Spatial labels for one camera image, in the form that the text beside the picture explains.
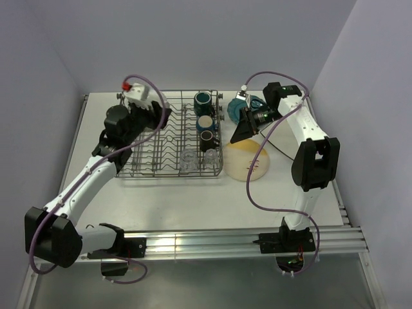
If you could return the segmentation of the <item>brown mug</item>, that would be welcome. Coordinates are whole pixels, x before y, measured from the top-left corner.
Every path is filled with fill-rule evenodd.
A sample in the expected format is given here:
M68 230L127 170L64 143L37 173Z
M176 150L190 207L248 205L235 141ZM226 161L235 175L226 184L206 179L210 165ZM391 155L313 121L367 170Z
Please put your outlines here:
M209 149L215 149L220 146L220 142L214 137L212 131L204 130L200 133L200 150L205 153Z

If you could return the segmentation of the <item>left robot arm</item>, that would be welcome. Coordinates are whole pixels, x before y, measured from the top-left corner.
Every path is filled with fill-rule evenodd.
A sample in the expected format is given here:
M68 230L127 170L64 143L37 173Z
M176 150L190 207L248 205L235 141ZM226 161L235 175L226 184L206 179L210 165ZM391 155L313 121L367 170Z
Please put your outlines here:
M77 230L77 223L99 191L125 166L138 136L146 129L159 132L167 123L169 103L155 99L130 99L106 111L104 129L86 166L76 178L44 207L32 207L24 216L24 236L29 265L44 271L35 258L68 268L84 253L101 252L118 257L125 251L124 230L109 223Z

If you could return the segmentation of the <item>clear drinking glass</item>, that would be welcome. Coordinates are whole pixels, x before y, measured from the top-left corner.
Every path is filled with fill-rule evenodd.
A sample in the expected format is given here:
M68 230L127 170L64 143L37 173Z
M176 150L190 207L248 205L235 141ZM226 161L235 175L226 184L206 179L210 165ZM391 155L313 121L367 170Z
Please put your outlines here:
M215 149L208 149L204 153L205 165L217 165L218 164L218 152Z

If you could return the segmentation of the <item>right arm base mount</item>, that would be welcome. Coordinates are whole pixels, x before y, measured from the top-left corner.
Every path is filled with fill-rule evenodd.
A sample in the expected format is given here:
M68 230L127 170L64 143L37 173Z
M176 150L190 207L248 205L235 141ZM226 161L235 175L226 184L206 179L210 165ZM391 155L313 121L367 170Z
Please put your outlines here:
M285 272L298 272L304 267L304 253L315 252L315 241L311 233L298 240L282 239L279 232L261 233L253 244L259 246L261 254L292 254L276 258L276 263Z

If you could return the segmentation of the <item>cream yellow plate leaf motif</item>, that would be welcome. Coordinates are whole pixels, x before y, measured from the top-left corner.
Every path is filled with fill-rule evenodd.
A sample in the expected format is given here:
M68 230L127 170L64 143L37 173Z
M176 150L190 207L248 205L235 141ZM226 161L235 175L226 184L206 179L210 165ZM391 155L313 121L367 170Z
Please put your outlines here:
M251 139L235 144L228 143L223 148L223 170L235 180L245 182L248 171L260 145ZM265 149L258 156L250 177L251 181L264 176L270 167L270 157Z

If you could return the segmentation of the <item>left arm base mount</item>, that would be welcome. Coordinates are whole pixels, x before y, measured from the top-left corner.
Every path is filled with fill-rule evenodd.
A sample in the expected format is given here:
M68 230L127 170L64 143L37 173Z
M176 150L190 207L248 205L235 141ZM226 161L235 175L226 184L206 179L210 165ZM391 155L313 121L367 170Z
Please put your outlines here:
M140 258L145 257L146 248L147 238L145 237L125 238L117 251L110 252L108 249L97 250L87 253L87 258L101 260L100 272L105 280L120 285L127 285L137 283L146 277L148 267L140 261ZM125 276L127 271L135 266L142 269L140 277L132 281L119 281L117 279L118 277Z

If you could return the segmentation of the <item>dark blue mug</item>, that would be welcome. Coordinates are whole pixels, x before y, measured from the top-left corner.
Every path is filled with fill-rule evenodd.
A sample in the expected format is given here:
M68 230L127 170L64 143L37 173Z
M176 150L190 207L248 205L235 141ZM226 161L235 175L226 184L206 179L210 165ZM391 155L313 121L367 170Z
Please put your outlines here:
M202 115L196 120L196 131L200 134L204 131L215 132L217 130L217 125L214 119L208 115Z

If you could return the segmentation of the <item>teal green mug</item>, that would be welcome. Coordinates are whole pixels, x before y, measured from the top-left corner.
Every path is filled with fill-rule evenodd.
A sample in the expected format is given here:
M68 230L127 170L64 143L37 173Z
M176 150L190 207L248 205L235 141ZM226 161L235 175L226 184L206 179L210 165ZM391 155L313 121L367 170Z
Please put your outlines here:
M194 96L194 112L200 116L214 116L215 110L212 105L212 96L209 92L199 91Z

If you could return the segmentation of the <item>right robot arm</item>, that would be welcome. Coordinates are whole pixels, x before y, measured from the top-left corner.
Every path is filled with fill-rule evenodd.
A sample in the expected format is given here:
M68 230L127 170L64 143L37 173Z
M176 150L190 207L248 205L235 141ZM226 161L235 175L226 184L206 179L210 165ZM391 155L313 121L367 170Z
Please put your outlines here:
M316 238L310 232L311 215L321 191L335 179L341 145L319 127L298 86L271 82L263 89L263 95L265 104L253 110L247 88L243 86L238 92L236 97L247 105L239 111L230 142L246 140L258 134L261 127L286 120L298 145L291 166L297 192L278 232L260 234L256 243L262 253L313 252Z

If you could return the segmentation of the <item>clear glass mug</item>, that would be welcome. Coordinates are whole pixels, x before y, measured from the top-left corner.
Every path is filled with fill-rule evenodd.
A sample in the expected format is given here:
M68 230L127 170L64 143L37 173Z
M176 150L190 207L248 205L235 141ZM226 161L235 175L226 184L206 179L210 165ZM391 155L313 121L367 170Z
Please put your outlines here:
M183 173L188 173L197 170L198 157L196 151L192 149L184 149L180 154L180 170Z

